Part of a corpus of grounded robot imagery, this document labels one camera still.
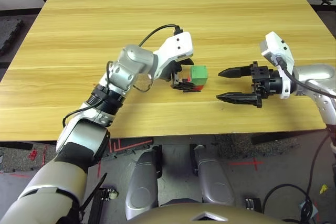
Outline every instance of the gray floor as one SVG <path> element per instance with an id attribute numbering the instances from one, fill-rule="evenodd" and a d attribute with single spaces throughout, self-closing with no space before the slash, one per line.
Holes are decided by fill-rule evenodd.
<path id="1" fill-rule="evenodd" d="M 325 26 L 329 29 L 330 33 L 336 38 L 336 12 L 316 12 Z"/>
<path id="2" fill-rule="evenodd" d="M 324 133 L 313 133 L 299 137 L 299 147 L 288 153 L 276 156 L 258 156 L 258 171 L 253 165 L 230 165 L 232 162 L 250 162 L 252 158 L 227 160 L 221 159 L 221 164 L 234 188 L 237 206 L 243 207 L 244 196 L 260 197 L 262 200 L 273 187 L 282 183 L 292 183 L 306 189 L 309 169 L 313 154 Z M 165 139 L 163 145 L 165 165 L 163 176 L 158 180 L 159 204 L 164 204 L 174 198 L 192 198 L 202 200 L 202 194 L 195 177 L 190 169 L 188 137 L 181 144 L 169 144 Z M 208 146 L 216 151 L 215 146 Z M 124 201 L 134 165 L 141 152 L 135 155 L 118 156 L 112 161 L 101 162 L 101 175 L 108 173 L 105 185 L 112 186 L 119 192 L 119 197 L 105 203 L 101 223 L 125 223 Z M 317 223 L 330 221 L 336 223 L 335 188 L 331 172 L 331 164 L 335 162 L 329 148 L 329 143 L 323 146 L 316 162 L 312 183 L 311 197 L 316 202 L 319 215 Z M 88 173 L 88 195 L 99 181 L 98 167 L 92 167 Z M 323 184 L 328 190 L 320 195 Z M 276 192 L 268 201 L 266 214 L 276 218 L 299 219 L 298 205 L 304 197 L 294 189 L 284 188 Z"/>

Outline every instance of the red tape mark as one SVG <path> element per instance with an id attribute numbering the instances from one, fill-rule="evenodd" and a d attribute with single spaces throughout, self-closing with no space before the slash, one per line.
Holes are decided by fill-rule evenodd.
<path id="1" fill-rule="evenodd" d="M 98 178 L 100 177 L 100 160 L 99 160 L 99 163 L 98 163 L 97 177 Z"/>
<path id="2" fill-rule="evenodd" d="M 253 157 L 253 163 L 254 163 L 254 168 L 255 168 L 255 170 L 258 170 L 257 160 L 256 160 L 255 157 Z"/>
<path id="3" fill-rule="evenodd" d="M 29 175 L 24 175 L 24 174 L 17 174 L 17 173 L 8 173 L 8 175 L 14 176 L 14 177 L 19 177 L 19 178 L 31 178 Z"/>
<path id="4" fill-rule="evenodd" d="M 313 202 L 314 202 L 314 206 L 317 208 L 317 202 L 316 202 L 316 200 L 314 200 Z M 319 212 L 317 212 L 317 214 L 316 214 L 316 221 L 317 221 L 317 222 L 320 222 L 320 221 L 321 221 Z"/>
<path id="5" fill-rule="evenodd" d="M 128 145 L 126 147 L 121 147 L 121 145 L 120 145 L 120 139 L 118 139 L 119 148 L 115 148 L 115 142 L 114 142 L 114 151 L 118 152 L 118 151 L 126 150 L 126 149 L 129 149 L 129 148 L 133 148 L 133 147 L 136 147 L 136 146 L 139 146 L 139 145 L 149 144 L 151 142 L 152 142 L 152 140 L 148 140 L 148 141 L 145 141 L 145 142 Z"/>
<path id="6" fill-rule="evenodd" d="M 24 175 L 24 174 L 10 173 L 9 175 L 14 176 L 14 177 L 20 177 L 20 178 L 30 178 L 29 175 Z"/>
<path id="7" fill-rule="evenodd" d="M 258 170 L 258 165 L 262 165 L 262 161 L 257 161 L 257 159 L 254 157 L 253 162 L 231 162 L 229 165 L 254 165 L 255 170 Z"/>
<path id="8" fill-rule="evenodd" d="M 111 139 L 109 140 L 109 147 L 110 147 L 110 153 L 112 153 L 112 144 L 111 144 Z"/>

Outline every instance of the floor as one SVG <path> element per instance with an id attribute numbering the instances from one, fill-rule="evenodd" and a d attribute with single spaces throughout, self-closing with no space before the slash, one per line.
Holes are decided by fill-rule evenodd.
<path id="1" fill-rule="evenodd" d="M 333 36 L 336 37 L 336 13 L 318 12 L 318 15 L 329 28 Z M 26 15 L 22 17 L 26 26 L 18 40 L 13 45 L 11 51 L 0 57 L 0 62 L 11 62 L 24 37 L 29 31 L 30 26 L 34 22 L 36 15 Z M 0 68 L 0 80 L 5 73 L 5 69 Z M 221 154 L 220 162 L 225 170 L 236 195 L 236 204 L 243 207 L 243 198 L 245 195 L 260 197 L 262 200 L 266 193 L 274 186 L 281 183 L 293 183 L 303 189 L 307 186 L 310 163 L 314 151 L 323 137 L 321 133 L 312 133 L 300 136 L 293 141 L 279 141 L 279 146 L 267 146 L 264 150 L 246 152 L 245 155 L 231 155 L 230 159 L 226 159 L 225 152 L 219 151 Z M 159 185 L 159 203 L 163 204 L 174 198 L 188 197 L 195 200 L 201 200 L 200 187 L 198 178 L 195 177 L 190 169 L 189 159 L 189 143 L 207 144 L 213 149 L 214 153 L 218 149 L 222 150 L 219 145 L 211 145 L 216 136 L 174 136 L 174 137 L 156 137 L 156 144 L 163 144 L 165 165 L 163 168 L 163 176 L 158 180 Z M 241 136 L 236 141 L 248 139 L 248 136 Z M 329 143 L 326 143 L 321 150 L 319 158 L 316 162 L 314 170 L 314 178 L 312 184 L 311 197 L 316 202 L 319 214 L 315 216 L 316 223 L 324 223 L 329 221 L 336 224 L 335 215 L 335 188 L 332 180 L 331 164 L 335 162 L 331 154 Z M 268 156 L 265 153 L 268 148 L 272 150 L 274 147 L 277 151 Z M 4 150 L 0 149 L 0 170 L 1 162 L 4 162 L 2 156 Z M 27 154 L 18 153 L 11 154 L 18 156 L 26 156 Z M 136 160 L 141 155 L 141 151 L 136 154 L 118 156 L 117 159 L 104 159 L 101 162 L 100 174 L 108 172 L 105 185 L 112 186 L 119 192 L 119 197 L 110 200 L 104 205 L 101 223 L 125 223 L 124 200 L 127 193 L 127 184 L 135 165 Z M 255 157 L 262 164 L 257 165 L 234 165 L 239 162 L 253 162 Z M 22 158 L 12 158 L 10 163 L 13 167 L 22 167 Z M 27 172 L 2 173 L 0 172 L 0 218 L 6 212 L 12 202 L 18 197 L 24 189 L 36 170 Z M 87 192 L 94 188 L 99 178 L 97 176 L 98 167 L 90 168 L 88 173 Z M 319 194 L 322 185 L 325 184 L 328 190 Z M 281 189 L 276 192 L 268 201 L 266 214 L 276 218 L 299 218 L 298 205 L 303 201 L 302 195 L 298 191 L 292 189 Z M 84 221 L 87 221 L 89 214 L 85 215 Z"/>
<path id="2" fill-rule="evenodd" d="M 219 158 L 220 163 L 226 172 L 236 196 L 237 207 L 244 207 L 244 196 L 259 197 L 263 200 L 266 193 L 273 187 L 282 183 L 292 183 L 306 189 L 309 169 L 312 157 L 320 140 L 325 132 L 311 133 L 298 138 L 299 147 L 292 148 L 282 155 L 257 156 L 257 169 L 254 165 L 237 165 L 240 162 L 252 162 L 252 158 L 225 159 Z M 200 143 L 209 143 L 211 140 L 201 136 Z M 192 198 L 202 200 L 198 178 L 193 175 L 189 158 L 189 137 L 180 137 L 180 144 L 167 144 L 166 138 L 160 141 L 155 138 L 156 143 L 163 143 L 164 167 L 163 176 L 158 180 L 159 205 L 175 198 Z M 217 152 L 217 146 L 207 145 Z M 134 165 L 142 152 L 136 154 L 118 156 L 117 159 L 102 161 L 100 175 L 108 173 L 103 185 L 115 188 L 119 197 L 109 200 L 104 204 L 101 223 L 125 223 L 124 202 L 127 193 L 127 184 L 134 168 Z M 325 143 L 317 159 L 314 177 L 312 182 L 311 198 L 319 209 L 315 216 L 317 223 L 336 223 L 335 215 L 335 187 L 331 172 L 331 164 L 334 157 L 330 151 L 329 143 Z M 88 195 L 99 181 L 98 166 L 89 169 Z M 325 184 L 328 190 L 319 194 L 322 185 Z M 303 202 L 304 197 L 300 192 L 283 188 L 268 200 L 266 214 L 275 218 L 299 219 L 298 205 Z"/>

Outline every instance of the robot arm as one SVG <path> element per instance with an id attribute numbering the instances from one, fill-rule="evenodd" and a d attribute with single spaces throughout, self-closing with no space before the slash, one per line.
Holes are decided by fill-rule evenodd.
<path id="1" fill-rule="evenodd" d="M 168 38 L 155 52 L 127 45 L 90 98 L 64 127 L 56 146 L 56 157 L 41 168 L 11 205 L 3 223 L 79 223 L 88 168 L 100 159 L 110 126 L 140 73 L 166 79 L 166 67 L 192 56 L 190 33 Z"/>
<path id="2" fill-rule="evenodd" d="M 262 99 L 279 94 L 281 99 L 295 95 L 307 95 L 317 105 L 321 117 L 333 140 L 333 152 L 336 154 L 336 70 L 326 64 L 294 66 L 289 46 L 275 33 L 266 35 L 260 44 L 261 55 L 277 70 L 259 67 L 255 61 L 247 67 L 229 68 L 218 75 L 227 78 L 252 76 L 253 92 L 243 94 L 229 92 L 220 94 L 218 99 L 235 104 L 253 104 L 262 107 Z"/>

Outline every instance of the black cylindrical joint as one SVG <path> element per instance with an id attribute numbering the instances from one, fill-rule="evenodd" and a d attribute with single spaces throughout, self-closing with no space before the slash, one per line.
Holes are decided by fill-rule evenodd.
<path id="1" fill-rule="evenodd" d="M 122 107 L 125 97 L 113 90 L 106 91 L 106 87 L 97 85 L 87 100 L 87 103 L 92 105 L 102 100 L 96 108 L 105 113 L 116 115 L 117 111 Z"/>
<path id="2" fill-rule="evenodd" d="M 280 77 L 278 70 L 275 70 L 272 73 L 270 73 L 269 90 L 273 94 L 282 93 L 282 78 Z"/>
<path id="3" fill-rule="evenodd" d="M 275 91 L 275 94 L 281 94 L 282 93 L 282 78 L 280 77 L 279 71 L 274 70 L 272 73 L 270 73 L 270 79 L 269 79 L 269 87 L 270 91 Z M 290 81 L 290 93 L 292 94 L 296 89 L 296 84 L 292 81 Z"/>

